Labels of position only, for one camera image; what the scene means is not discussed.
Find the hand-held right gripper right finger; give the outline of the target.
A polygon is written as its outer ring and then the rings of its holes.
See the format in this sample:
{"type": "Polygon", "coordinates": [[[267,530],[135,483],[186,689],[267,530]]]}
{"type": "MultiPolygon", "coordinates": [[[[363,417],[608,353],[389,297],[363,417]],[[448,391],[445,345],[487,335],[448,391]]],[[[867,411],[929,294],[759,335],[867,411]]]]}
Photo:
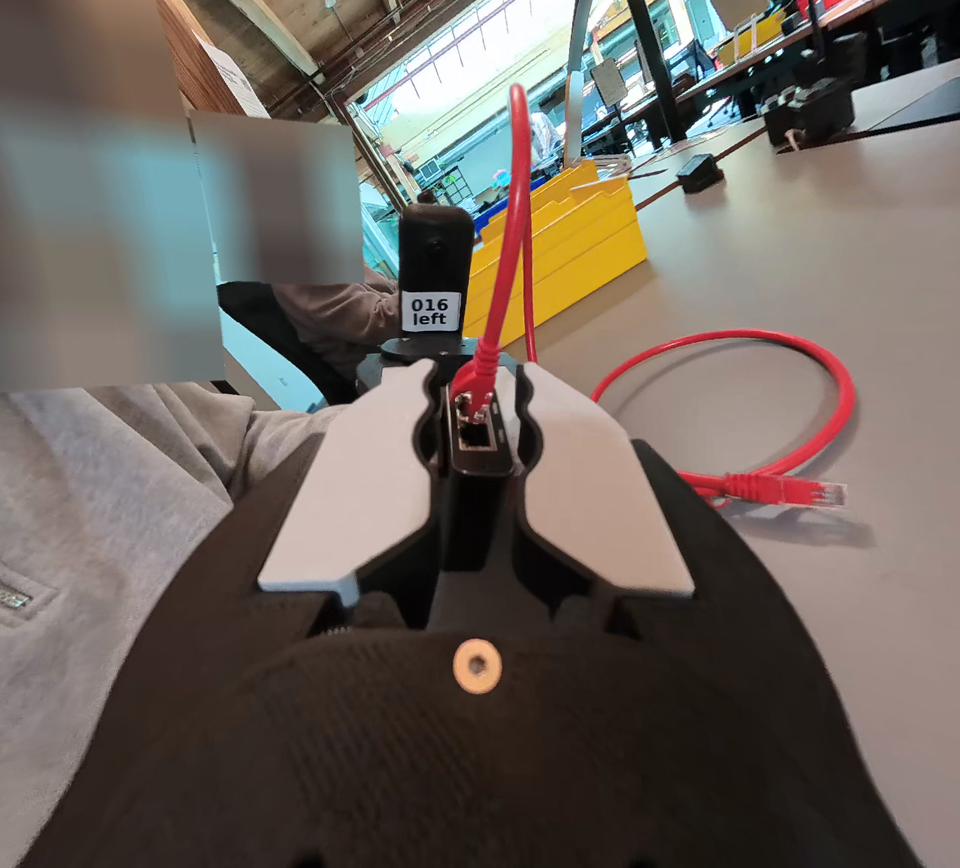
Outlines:
{"type": "Polygon", "coordinates": [[[629,595],[691,598],[690,570],[626,430],[536,363],[515,381],[521,519],[533,538],[629,595]]]}

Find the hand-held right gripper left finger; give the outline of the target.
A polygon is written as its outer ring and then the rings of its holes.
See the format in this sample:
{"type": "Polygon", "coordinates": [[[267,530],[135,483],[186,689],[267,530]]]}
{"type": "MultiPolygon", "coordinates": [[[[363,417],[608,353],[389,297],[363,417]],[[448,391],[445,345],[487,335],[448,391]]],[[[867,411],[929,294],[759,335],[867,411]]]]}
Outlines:
{"type": "Polygon", "coordinates": [[[431,478],[415,436],[435,371],[428,359],[402,366],[333,418],[258,574],[261,590],[331,593],[354,606],[362,576],[426,527],[431,478]]]}

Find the black network adapter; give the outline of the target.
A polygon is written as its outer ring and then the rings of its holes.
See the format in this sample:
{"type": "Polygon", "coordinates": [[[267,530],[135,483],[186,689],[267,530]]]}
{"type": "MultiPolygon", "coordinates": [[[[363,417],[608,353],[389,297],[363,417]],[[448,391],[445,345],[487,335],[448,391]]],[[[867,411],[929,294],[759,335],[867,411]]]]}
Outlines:
{"type": "Polygon", "coordinates": [[[479,422],[444,388],[439,412],[439,543],[444,573],[483,569],[514,474],[514,453],[498,399],[479,422]]]}

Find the black office chair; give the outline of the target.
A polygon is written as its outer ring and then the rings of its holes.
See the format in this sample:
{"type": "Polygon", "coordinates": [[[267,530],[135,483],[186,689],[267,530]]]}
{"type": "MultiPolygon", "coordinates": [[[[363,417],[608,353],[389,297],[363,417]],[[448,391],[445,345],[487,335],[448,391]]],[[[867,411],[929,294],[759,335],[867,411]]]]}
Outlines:
{"type": "Polygon", "coordinates": [[[222,283],[217,286],[217,296],[219,307],[227,316],[291,362],[330,406],[349,405],[356,401],[355,379],[342,376],[300,341],[270,285],[260,282],[222,283]]]}

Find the silver computer monitor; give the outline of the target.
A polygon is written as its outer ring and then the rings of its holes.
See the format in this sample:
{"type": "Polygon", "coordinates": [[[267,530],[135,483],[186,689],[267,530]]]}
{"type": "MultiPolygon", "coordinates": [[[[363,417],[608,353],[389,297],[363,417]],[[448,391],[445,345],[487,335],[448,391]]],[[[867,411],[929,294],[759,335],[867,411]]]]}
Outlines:
{"type": "Polygon", "coordinates": [[[564,92],[565,133],[562,144],[564,169],[577,166],[582,151],[584,71],[582,61],[587,47],[587,31],[594,0],[574,0],[564,92]]]}

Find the white paper sign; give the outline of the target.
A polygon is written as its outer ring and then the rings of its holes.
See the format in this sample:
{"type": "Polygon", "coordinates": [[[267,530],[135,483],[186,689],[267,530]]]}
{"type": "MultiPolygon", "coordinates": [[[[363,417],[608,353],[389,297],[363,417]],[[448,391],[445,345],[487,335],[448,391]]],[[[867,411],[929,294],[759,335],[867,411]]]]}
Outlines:
{"type": "Polygon", "coordinates": [[[201,47],[218,70],[223,82],[236,98],[244,114],[249,117],[270,118],[262,101],[255,92],[252,84],[247,80],[244,72],[239,68],[231,56],[221,49],[212,46],[203,39],[198,39],[201,47]]]}

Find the small black box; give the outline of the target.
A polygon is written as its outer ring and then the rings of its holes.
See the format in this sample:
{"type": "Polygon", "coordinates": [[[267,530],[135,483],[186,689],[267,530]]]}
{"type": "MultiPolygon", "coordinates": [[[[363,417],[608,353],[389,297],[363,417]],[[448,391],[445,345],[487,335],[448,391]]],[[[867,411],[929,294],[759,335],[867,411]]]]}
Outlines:
{"type": "Polygon", "coordinates": [[[677,172],[677,182],[687,195],[698,194],[725,180],[725,174],[713,153],[698,153],[677,172]]]}

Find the black steel column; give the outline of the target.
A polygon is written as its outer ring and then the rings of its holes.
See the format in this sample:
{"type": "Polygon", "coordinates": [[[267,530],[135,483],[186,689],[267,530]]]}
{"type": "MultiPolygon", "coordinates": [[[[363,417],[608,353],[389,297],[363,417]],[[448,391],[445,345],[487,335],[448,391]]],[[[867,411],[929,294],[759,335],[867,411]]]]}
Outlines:
{"type": "Polygon", "coordinates": [[[669,70],[664,59],[658,35],[645,0],[626,0],[647,69],[654,83],[656,102],[662,113],[667,136],[671,142],[686,139],[687,130],[681,122],[669,70]]]}

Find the black charger block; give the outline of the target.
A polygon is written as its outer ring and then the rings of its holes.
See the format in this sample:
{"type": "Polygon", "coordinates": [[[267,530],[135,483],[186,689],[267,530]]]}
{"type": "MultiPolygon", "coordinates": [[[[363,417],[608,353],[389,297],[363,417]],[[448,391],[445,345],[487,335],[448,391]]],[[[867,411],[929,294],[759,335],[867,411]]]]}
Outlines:
{"type": "Polygon", "coordinates": [[[759,107],[759,117],[774,147],[798,150],[827,142],[855,124],[852,94],[846,79],[825,77],[809,87],[788,87],[768,97],[759,107]]]}

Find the black desk mat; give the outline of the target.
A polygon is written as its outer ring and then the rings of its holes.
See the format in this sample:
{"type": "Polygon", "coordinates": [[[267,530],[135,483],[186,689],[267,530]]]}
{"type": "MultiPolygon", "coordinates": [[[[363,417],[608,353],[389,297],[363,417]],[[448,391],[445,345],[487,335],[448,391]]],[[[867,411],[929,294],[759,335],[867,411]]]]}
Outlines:
{"type": "Polygon", "coordinates": [[[959,120],[959,78],[938,84],[913,76],[885,81],[854,93],[852,138],[909,131],[959,120]]]}

